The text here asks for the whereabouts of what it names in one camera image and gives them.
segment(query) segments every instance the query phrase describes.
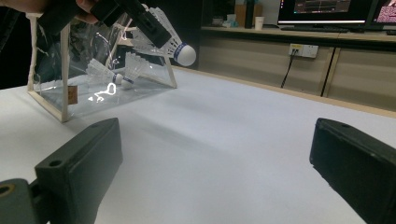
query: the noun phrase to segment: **transparent plastic box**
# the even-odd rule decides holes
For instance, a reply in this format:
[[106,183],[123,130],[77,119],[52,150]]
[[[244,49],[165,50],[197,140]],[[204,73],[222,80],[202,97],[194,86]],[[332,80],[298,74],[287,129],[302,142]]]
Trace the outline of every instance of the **transparent plastic box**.
[[130,19],[111,27],[73,20],[47,34],[27,14],[32,30],[28,92],[60,122],[177,87],[168,57],[134,52],[126,41]]

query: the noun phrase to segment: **computer monitor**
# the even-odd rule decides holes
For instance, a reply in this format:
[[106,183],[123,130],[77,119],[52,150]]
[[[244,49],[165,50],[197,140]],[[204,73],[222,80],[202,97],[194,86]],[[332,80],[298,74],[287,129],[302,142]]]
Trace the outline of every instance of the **computer monitor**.
[[281,0],[279,25],[362,26],[373,0]]
[[377,0],[372,24],[396,25],[396,0]]

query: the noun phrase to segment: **wall socket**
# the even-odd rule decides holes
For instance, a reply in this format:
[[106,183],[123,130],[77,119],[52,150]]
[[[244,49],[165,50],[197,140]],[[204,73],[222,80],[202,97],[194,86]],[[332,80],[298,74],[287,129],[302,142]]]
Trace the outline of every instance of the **wall socket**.
[[297,53],[294,56],[300,56],[305,58],[316,58],[318,53],[318,46],[315,45],[301,45],[301,44],[290,44],[289,55],[292,51],[297,49]]

